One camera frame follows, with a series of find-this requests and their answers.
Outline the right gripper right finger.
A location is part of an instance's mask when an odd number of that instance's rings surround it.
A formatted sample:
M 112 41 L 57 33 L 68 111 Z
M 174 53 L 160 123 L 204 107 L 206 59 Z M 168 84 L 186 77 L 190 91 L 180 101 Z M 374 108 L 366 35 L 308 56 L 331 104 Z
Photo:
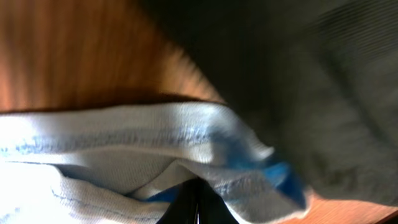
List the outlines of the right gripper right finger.
M 202 179 L 197 186 L 199 224 L 238 224 L 223 199 Z

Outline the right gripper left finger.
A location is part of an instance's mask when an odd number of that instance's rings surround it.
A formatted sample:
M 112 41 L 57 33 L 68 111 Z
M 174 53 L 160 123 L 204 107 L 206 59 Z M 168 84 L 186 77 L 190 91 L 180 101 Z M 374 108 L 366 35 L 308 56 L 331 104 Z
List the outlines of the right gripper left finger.
M 157 224 L 196 224 L 198 216 L 197 201 L 198 179 L 184 182 L 177 198 Z

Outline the light blue printed t-shirt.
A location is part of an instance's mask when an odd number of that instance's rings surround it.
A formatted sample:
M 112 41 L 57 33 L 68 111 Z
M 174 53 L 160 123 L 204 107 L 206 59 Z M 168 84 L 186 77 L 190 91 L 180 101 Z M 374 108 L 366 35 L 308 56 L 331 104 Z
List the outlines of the light blue printed t-shirt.
M 193 179 L 239 223 L 309 209 L 291 167 L 222 105 L 1 116 L 2 223 L 156 223 Z

